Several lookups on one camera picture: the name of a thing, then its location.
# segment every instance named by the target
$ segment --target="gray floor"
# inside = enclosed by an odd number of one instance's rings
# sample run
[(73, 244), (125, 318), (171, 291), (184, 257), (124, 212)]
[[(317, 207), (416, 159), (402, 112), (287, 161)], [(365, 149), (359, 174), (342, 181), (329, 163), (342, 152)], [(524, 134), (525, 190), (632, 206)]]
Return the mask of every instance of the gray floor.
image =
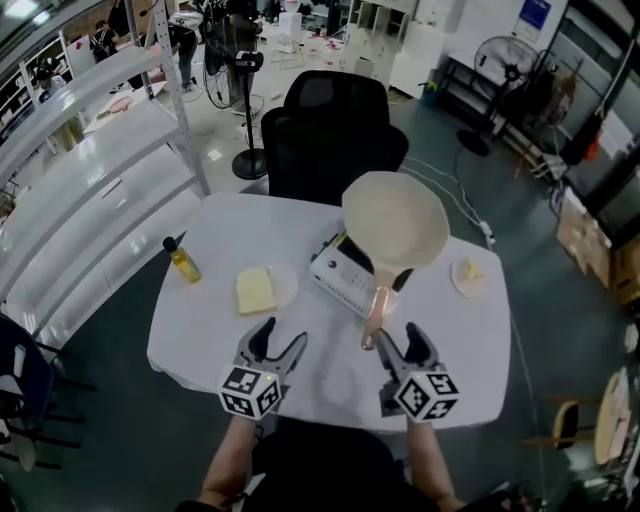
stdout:
[[(411, 156), (452, 172), (461, 122), (414, 101), (393, 107), (392, 118), (409, 137)], [(541, 398), (602, 393), (610, 374), (622, 365), (628, 319), (596, 278), (582, 276), (557, 243), (557, 221), (545, 187), (529, 176), (514, 179), (515, 163), (516, 157), (498, 143), (486, 159), (461, 153), (458, 173), (498, 240), (496, 252), (548, 433), (555, 409)], [(448, 180), (439, 181), (455, 190)], [(440, 195), (453, 235), (482, 244), (453, 202)], [(88, 418), (83, 448), (64, 453), (63, 471), (24, 474), (16, 464), (0, 461), (0, 471), (25, 510), (156, 512), (195, 496), (229, 419), (216, 397), (182, 389), (149, 368), (147, 337), (167, 265), (164, 255), (155, 258), (67, 345), (85, 362), (100, 391), (82, 397)], [(514, 338), (500, 418), (438, 434), (464, 500), (484, 495), (503, 480), (531, 480), (540, 488), (538, 453), (520, 442), (535, 435), (535, 425), (516, 345)], [(406, 453), (402, 436), (385, 439), (398, 456)], [(546, 492), (557, 502), (567, 481), (567, 460), (547, 450), (544, 467)]]

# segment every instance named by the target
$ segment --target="cream frying pan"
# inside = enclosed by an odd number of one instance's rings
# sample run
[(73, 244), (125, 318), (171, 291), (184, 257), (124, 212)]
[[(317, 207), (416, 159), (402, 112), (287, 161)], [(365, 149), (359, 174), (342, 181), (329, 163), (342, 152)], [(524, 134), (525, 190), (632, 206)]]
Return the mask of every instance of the cream frying pan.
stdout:
[(376, 292), (362, 336), (362, 348), (373, 350), (371, 335), (382, 328), (395, 279), (438, 257), (449, 238), (449, 222), (438, 196), (395, 172), (358, 178), (343, 194), (342, 209), (349, 238), (374, 269)]

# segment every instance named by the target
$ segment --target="poster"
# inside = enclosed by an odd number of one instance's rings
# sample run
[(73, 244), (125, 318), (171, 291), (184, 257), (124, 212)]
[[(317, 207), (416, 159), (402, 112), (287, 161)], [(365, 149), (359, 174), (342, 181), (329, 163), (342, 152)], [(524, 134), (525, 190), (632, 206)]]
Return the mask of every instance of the poster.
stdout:
[(529, 43), (537, 43), (550, 10), (551, 4), (545, 0), (525, 0), (513, 27), (513, 35)]

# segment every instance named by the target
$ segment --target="chair backrest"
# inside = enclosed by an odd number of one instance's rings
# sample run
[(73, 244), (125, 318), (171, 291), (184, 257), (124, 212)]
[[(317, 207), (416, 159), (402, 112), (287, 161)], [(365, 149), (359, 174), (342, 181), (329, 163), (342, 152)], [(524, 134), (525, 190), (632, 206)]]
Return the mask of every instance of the chair backrest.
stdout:
[(53, 368), (47, 363), (31, 334), (0, 313), (0, 376), (13, 375), (16, 345), (22, 345), (26, 351), (22, 376), (16, 378), (16, 383), (25, 403), (38, 419), (42, 419), (53, 386)]
[(342, 194), (369, 171), (395, 172), (409, 142), (397, 128), (335, 122), (275, 108), (262, 118), (269, 195), (342, 205)]
[(389, 124), (387, 92), (377, 80), (339, 71), (305, 71), (284, 100), (291, 113), (342, 123)]

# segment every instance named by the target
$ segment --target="desk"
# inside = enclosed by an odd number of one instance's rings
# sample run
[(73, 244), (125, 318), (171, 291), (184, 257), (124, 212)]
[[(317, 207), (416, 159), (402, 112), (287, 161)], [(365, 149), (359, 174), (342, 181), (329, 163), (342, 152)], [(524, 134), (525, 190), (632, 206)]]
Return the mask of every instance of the desk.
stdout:
[(598, 464), (606, 464), (622, 455), (630, 417), (629, 382), (626, 370), (621, 370), (609, 379), (598, 412), (594, 441)]
[[(364, 321), (308, 277), (312, 254), (342, 226), (342, 210), (302, 201), (243, 194), (207, 197), (192, 218), (182, 246), (202, 271), (189, 285), (174, 268), (165, 277), (151, 325), (151, 366), (182, 386), (215, 392), (240, 338), (268, 314), (237, 314), (235, 280), (247, 267), (285, 263), (297, 274), (293, 303), (277, 311), (269, 353), (279, 354), (303, 331), (309, 344), (279, 414), (301, 420), (376, 431), (406, 430), (406, 418), (382, 418), (378, 392), (389, 376), (375, 352), (360, 348)], [(451, 265), (471, 256), (486, 276), (482, 297), (464, 298), (451, 284)], [(509, 372), (511, 326), (499, 258), (451, 238), (440, 257), (416, 271), (385, 318), (400, 350), (408, 321), (438, 347), (461, 398), (436, 428), (492, 421), (502, 410)]]

